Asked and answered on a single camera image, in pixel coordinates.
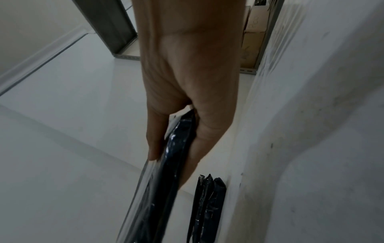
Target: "hand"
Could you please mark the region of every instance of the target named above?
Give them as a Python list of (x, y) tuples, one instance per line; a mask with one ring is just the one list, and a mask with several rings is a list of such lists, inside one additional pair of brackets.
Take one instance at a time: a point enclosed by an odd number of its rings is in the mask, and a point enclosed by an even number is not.
[(193, 104), (200, 118), (180, 185), (232, 123), (244, 6), (235, 0), (133, 1), (147, 94), (148, 159), (162, 153), (170, 114)]

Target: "baseboard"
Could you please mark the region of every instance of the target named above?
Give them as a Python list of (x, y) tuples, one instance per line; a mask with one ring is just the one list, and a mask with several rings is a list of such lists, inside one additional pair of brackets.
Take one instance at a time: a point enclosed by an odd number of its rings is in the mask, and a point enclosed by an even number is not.
[(88, 32), (86, 26), (78, 26), (2, 74), (0, 76), (0, 95)]

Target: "white floor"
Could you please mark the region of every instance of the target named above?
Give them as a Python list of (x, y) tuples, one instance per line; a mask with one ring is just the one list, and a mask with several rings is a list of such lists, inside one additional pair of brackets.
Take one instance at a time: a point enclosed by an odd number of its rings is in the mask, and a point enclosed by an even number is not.
[[(164, 242), (185, 241), (196, 180), (227, 180), (233, 125), (176, 200)], [(140, 63), (115, 59), (88, 34), (0, 97), (2, 242), (114, 242), (145, 163)]]

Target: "held black package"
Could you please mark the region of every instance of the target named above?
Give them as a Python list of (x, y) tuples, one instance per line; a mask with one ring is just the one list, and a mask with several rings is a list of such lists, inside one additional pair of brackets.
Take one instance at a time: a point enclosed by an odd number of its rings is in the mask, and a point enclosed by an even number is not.
[(147, 161), (117, 243), (159, 243), (166, 226), (189, 147), (196, 135), (194, 110), (168, 126), (165, 148), (158, 161)]
[(227, 188), (221, 178), (201, 175), (193, 198), (187, 243), (214, 243)]

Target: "cardboard box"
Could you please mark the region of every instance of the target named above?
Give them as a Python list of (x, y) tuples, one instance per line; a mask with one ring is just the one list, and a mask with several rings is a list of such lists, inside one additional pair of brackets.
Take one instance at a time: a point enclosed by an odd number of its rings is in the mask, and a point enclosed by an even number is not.
[(244, 34), (240, 56), (240, 66), (242, 68), (254, 68), (264, 35), (265, 32)]
[(245, 26), (247, 25), (247, 20), (248, 20), (250, 10), (251, 10), (251, 6), (245, 6), (244, 19), (243, 19), (243, 30), (245, 29)]
[(269, 6), (253, 6), (245, 32), (265, 32), (268, 27)]
[(268, 18), (268, 6), (251, 8), (241, 45), (242, 68), (254, 68), (268, 27)]

